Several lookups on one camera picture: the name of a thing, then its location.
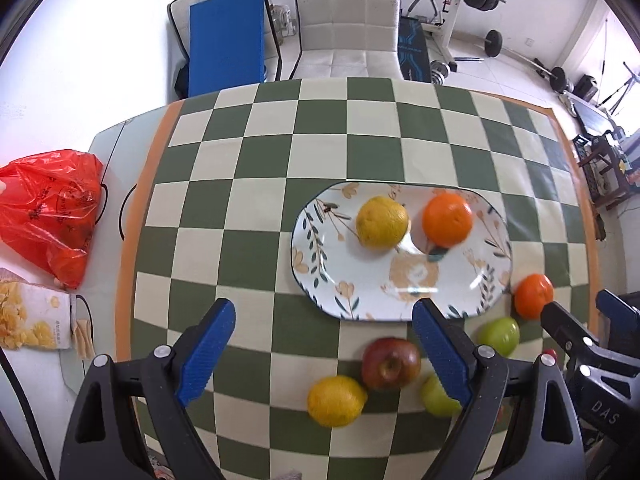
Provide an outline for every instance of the blue gripper pad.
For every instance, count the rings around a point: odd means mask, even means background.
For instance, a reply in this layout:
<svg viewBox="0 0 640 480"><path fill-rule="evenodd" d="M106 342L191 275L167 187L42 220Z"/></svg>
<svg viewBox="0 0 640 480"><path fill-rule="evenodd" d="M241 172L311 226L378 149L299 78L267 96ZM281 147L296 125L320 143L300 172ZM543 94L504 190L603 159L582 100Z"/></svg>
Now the blue gripper pad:
<svg viewBox="0 0 640 480"><path fill-rule="evenodd" d="M640 312L608 290L601 290L596 295L596 307L620 332L634 332L639 328Z"/></svg>
<svg viewBox="0 0 640 480"><path fill-rule="evenodd" d="M471 402L468 370L451 341L429 311L418 301L412 313L414 331L447 395L467 406Z"/></svg>
<svg viewBox="0 0 640 480"><path fill-rule="evenodd" d="M229 300L225 302L182 365L180 386L175 395L183 407L202 394L234 331L236 308Z"/></svg>

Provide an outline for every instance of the checkered tablecloth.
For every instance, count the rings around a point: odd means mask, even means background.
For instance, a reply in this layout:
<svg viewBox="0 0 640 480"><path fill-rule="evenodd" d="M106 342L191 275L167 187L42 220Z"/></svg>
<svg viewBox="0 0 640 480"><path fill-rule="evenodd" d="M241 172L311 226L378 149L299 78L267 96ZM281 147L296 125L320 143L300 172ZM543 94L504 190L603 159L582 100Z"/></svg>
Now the checkered tablecloth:
<svg viewBox="0 0 640 480"><path fill-rule="evenodd" d="M418 480L450 420L421 405L416 381L372 393L340 429L306 413L315 381L358 378L365 346L415 339L406 323L349 322L322 313L290 270L290 237L303 205L345 179L459 186L483 195L508 221L513 283L543 272L556 300L588 318L582 216L564 151L548 117L484 94L409 81L349 78L245 86L188 99L159 163L136 257L132 356L173 343L214 298L238 322L194 426L228 480L296 469L305 480ZM504 295L473 335L511 313ZM518 320L513 357L553 346L537 322ZM561 358L563 354L557 349ZM422 362L422 375L432 369ZM155 433L138 403L152 447ZM495 429L491 466L506 428Z"/></svg>

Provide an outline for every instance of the floral plate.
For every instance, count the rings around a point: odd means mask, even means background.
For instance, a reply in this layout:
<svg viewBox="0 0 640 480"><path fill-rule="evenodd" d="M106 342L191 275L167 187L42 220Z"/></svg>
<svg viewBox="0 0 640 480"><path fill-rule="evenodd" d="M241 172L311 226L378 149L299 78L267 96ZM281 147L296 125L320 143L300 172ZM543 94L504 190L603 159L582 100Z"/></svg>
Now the floral plate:
<svg viewBox="0 0 640 480"><path fill-rule="evenodd" d="M293 275L320 309L343 319L407 321L414 303L431 298L446 317L482 314L511 277L511 245L498 212L473 191L453 188L474 213L464 242L447 250L427 240L422 211L442 187L385 182L335 184L306 204L291 239ZM386 195L405 206L410 224L402 241L384 252L358 241L362 205Z"/></svg>

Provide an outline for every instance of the orange fruit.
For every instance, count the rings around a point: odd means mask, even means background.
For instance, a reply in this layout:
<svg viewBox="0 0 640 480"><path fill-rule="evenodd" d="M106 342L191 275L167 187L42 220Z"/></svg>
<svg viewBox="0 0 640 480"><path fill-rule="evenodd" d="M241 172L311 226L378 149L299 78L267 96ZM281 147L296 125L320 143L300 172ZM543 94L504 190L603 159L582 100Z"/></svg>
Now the orange fruit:
<svg viewBox="0 0 640 480"><path fill-rule="evenodd" d="M554 286L544 274L530 274L518 284L513 301L524 319L540 319L542 308L553 301Z"/></svg>
<svg viewBox="0 0 640 480"><path fill-rule="evenodd" d="M422 213L427 238L440 247L453 247L464 241L474 225L474 214L465 199L444 192L431 200Z"/></svg>

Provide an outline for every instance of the tufted white leather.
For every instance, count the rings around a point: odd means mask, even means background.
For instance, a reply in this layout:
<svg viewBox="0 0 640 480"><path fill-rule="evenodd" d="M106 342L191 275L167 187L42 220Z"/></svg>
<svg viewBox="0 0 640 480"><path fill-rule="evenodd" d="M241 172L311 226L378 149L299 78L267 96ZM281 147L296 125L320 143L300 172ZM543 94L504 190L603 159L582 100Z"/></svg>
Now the tufted white leather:
<svg viewBox="0 0 640 480"><path fill-rule="evenodd" d="M178 36L178 40L182 44L183 51L186 56L189 56L190 46L190 28L189 28L189 7L198 2L205 2L207 0L174 0L168 6L168 12L170 19L173 20L175 33ZM264 6L264 64L267 67L267 81L273 81L275 79L276 70L278 67L279 52L276 47L276 39L271 30L271 13Z"/></svg>
<svg viewBox="0 0 640 480"><path fill-rule="evenodd" d="M403 79L400 0L296 0L301 56L294 78Z"/></svg>

